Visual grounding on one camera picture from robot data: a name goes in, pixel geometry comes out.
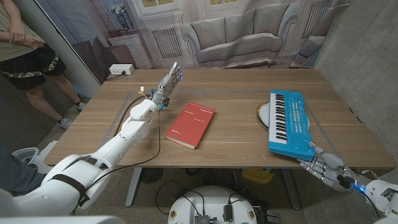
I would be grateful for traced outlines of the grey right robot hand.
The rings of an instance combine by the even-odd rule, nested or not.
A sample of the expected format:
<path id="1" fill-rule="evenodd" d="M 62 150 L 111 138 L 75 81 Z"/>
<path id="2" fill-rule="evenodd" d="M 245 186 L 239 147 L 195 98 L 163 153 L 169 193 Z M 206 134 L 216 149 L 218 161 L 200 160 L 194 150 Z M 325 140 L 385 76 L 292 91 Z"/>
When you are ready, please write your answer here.
<path id="1" fill-rule="evenodd" d="M 351 184 L 355 183 L 355 177 L 358 174 L 353 172 L 335 154 L 324 151 L 311 141 L 308 142 L 308 145 L 318 156 L 315 156 L 311 162 L 299 159 L 300 165 L 327 186 L 337 191 L 350 190 Z"/>

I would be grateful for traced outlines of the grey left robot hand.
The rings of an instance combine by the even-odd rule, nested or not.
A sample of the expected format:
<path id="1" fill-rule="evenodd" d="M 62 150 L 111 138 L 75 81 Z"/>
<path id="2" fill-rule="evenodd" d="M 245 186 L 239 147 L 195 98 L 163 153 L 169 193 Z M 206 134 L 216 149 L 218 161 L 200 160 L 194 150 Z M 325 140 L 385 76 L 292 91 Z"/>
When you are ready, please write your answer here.
<path id="1" fill-rule="evenodd" d="M 175 62 L 169 73 L 161 79 L 157 88 L 151 94 L 150 100 L 153 101 L 160 109 L 168 107 L 169 96 L 173 93 L 177 83 L 183 78 L 180 67 Z"/>

